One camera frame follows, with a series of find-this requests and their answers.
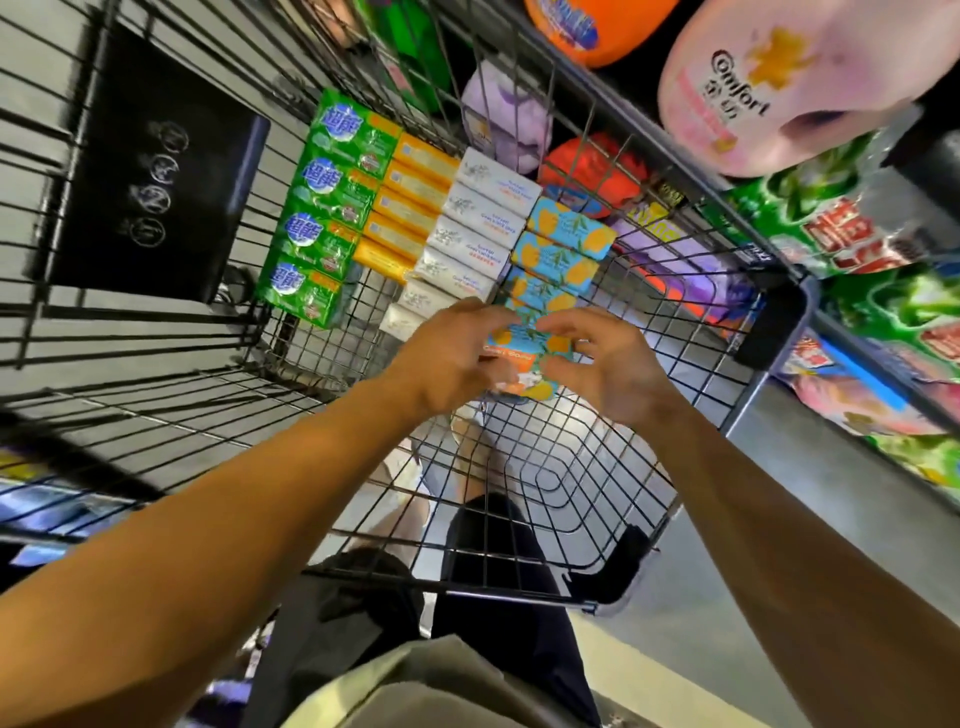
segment green bottle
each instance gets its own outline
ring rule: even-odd
[[[355,0],[355,3],[374,42],[383,46],[380,59],[400,96],[424,113],[439,111],[443,97],[434,86],[449,91],[450,72],[430,15],[417,0]],[[389,56],[400,58],[423,79],[404,71],[399,63],[387,58]]]

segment wire basket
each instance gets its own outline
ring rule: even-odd
[[[130,31],[271,123],[229,266],[259,274],[324,87],[340,88],[459,155],[467,145],[463,83],[489,61],[549,110],[555,144],[580,139],[578,155],[592,148],[612,163],[609,174],[627,175],[643,190],[633,203],[646,217],[630,232],[639,231],[645,243],[637,245],[634,235],[629,250],[615,247],[584,303],[640,327],[671,380],[725,433],[788,351],[815,304],[810,282],[776,259],[723,203],[716,181],[661,129],[562,57],[503,0],[431,0],[420,7],[443,50],[449,85],[435,83],[413,59],[391,57],[325,0],[105,0],[98,6],[35,0],[0,12],[0,255],[6,271],[24,271],[0,279],[0,322],[7,327],[0,337],[7,393],[0,410],[0,540],[33,549],[18,556],[21,563],[41,563],[45,553],[69,548],[320,411],[356,381],[381,372],[398,346],[377,329],[398,286],[372,271],[357,286],[344,322],[331,331],[262,303],[238,303],[246,297],[225,284],[198,302],[78,288],[52,277],[57,256],[65,255],[64,221],[82,198],[78,170],[96,148],[89,137],[97,95],[132,93],[104,66],[111,44]],[[398,68],[417,88],[436,94],[433,113],[404,96]],[[493,125],[489,116],[486,121]],[[594,143],[597,131],[618,140],[614,154]],[[646,179],[621,163],[627,155],[642,159]],[[566,180],[578,184],[569,175]],[[579,192],[584,201],[600,199],[599,187]],[[703,201],[755,240],[750,255],[735,251],[698,214]],[[666,241],[664,224],[672,230]],[[689,251],[684,243],[690,241],[700,252]],[[651,272],[651,253],[658,273]],[[691,293],[699,286],[717,296],[734,281],[756,291],[735,316],[718,315],[702,294]],[[445,534],[460,507],[451,482],[466,474],[447,419],[422,425],[407,447],[437,502],[422,537],[376,542],[413,546],[413,581],[428,591],[588,610],[622,602],[679,508],[653,452],[566,390],[547,402],[491,397],[484,418],[484,443],[502,453],[491,487],[505,488],[520,506],[561,593],[441,579],[450,551]],[[312,561],[369,530],[396,504],[394,485],[375,476],[361,488]]]

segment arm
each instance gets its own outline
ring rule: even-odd
[[[653,448],[767,656],[817,728],[956,722],[960,629],[722,437],[639,331],[594,309],[540,327],[593,364],[544,373]]]
[[[478,358],[515,318],[476,300],[441,312],[383,375],[10,590],[0,726],[172,723],[390,450],[512,378]]]

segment person's left hand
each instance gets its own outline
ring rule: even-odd
[[[463,299],[420,325],[383,376],[415,396],[426,417],[453,412],[495,384],[516,381],[510,361],[481,357],[490,334],[519,323],[503,306]]]

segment black shorts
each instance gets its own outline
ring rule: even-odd
[[[487,513],[507,518],[488,517]],[[543,559],[520,509],[506,496],[468,502],[450,524],[448,547]],[[486,561],[486,582],[484,562]],[[397,577],[410,571],[377,548],[331,556],[326,568],[364,570]],[[468,553],[444,555],[444,580],[459,584],[558,594],[546,566]],[[423,593],[389,584],[361,584],[301,574],[280,600],[270,646],[253,679],[242,728],[276,728],[312,692],[354,667],[421,639]],[[584,664],[566,610],[472,596],[439,594],[432,637],[457,635],[495,667],[518,677],[583,722],[600,725]]]

